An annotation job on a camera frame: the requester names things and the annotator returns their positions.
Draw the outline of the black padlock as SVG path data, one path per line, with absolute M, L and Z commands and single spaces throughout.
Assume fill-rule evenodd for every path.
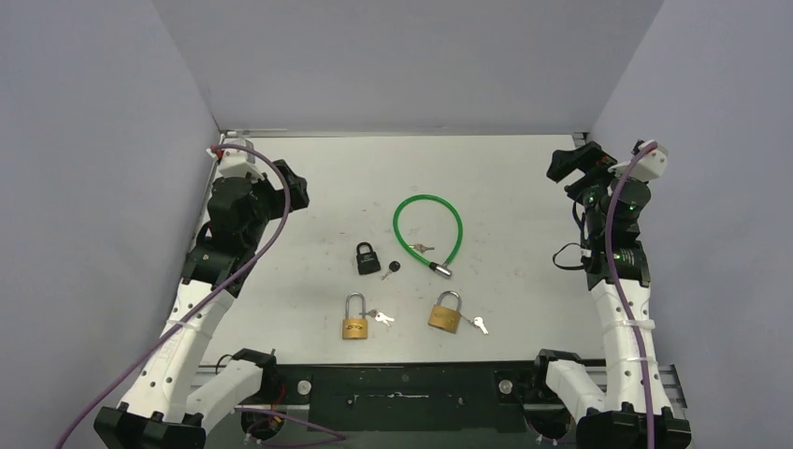
M 355 248 L 356 266 L 359 275 L 368 275 L 379 272 L 382 267 L 378 255 L 369 242 L 360 242 Z

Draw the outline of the black-headed key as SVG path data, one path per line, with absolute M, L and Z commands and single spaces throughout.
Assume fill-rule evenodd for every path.
M 385 280 L 389 275 L 399 271 L 401 269 L 401 264 L 398 261 L 392 261 L 388 265 L 388 269 L 386 272 L 381 276 L 382 280 Z

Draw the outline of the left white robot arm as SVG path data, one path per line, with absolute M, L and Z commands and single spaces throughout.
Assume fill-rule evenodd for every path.
M 305 209 L 305 178 L 284 160 L 271 162 L 277 189 L 249 157 L 226 156 L 207 202 L 208 219 L 187 254 L 180 286 L 159 345 L 137 363 L 140 373 L 114 407 L 103 407 L 94 431 L 107 448 L 202 448 L 210 431 L 243 399 L 272 400 L 279 377 L 271 355 L 237 351 L 229 368 L 193 390 L 193 378 L 223 316 L 259 258 L 269 223 Z

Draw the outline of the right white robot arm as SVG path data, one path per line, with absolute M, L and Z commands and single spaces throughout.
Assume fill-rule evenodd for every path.
M 631 154 L 619 162 L 589 142 L 552 155 L 550 180 L 582 173 L 565 191 L 579 230 L 578 269 L 599 316 L 606 385 L 598 387 L 577 355 L 543 351 L 528 387 L 539 400 L 562 401 L 579 448 L 686 448 L 691 426 L 675 415 L 656 360 L 651 275 L 639 240 L 649 183 L 663 175 L 669 155 L 653 139 L 637 141 Z

